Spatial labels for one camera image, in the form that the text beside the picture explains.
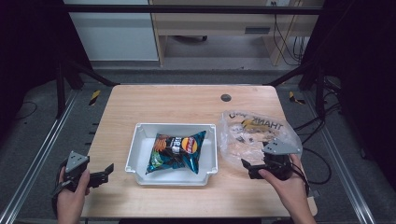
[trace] chip bag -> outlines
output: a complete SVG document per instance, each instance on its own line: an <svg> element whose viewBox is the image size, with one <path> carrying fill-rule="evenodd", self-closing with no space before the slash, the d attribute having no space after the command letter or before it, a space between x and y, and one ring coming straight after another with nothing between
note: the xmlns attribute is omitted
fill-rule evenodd
<svg viewBox="0 0 396 224"><path fill-rule="evenodd" d="M198 160L205 134L206 131L203 131L188 137L174 137L157 133L146 174L157 170L182 168L186 165L198 174Z"/></svg>

